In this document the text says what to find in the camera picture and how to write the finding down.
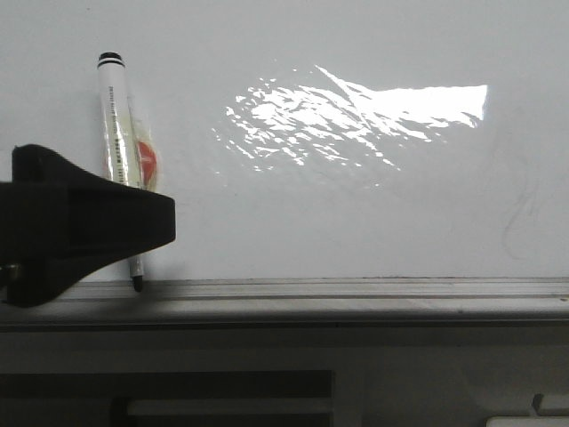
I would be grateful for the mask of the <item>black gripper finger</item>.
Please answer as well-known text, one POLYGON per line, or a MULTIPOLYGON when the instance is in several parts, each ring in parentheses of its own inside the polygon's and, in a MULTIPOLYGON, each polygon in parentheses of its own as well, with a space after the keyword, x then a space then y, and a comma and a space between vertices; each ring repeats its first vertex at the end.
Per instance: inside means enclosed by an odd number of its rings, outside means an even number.
POLYGON ((175 238, 172 198, 100 178, 43 146, 12 151, 12 181, 1 185, 7 304, 50 302, 94 271, 175 238))

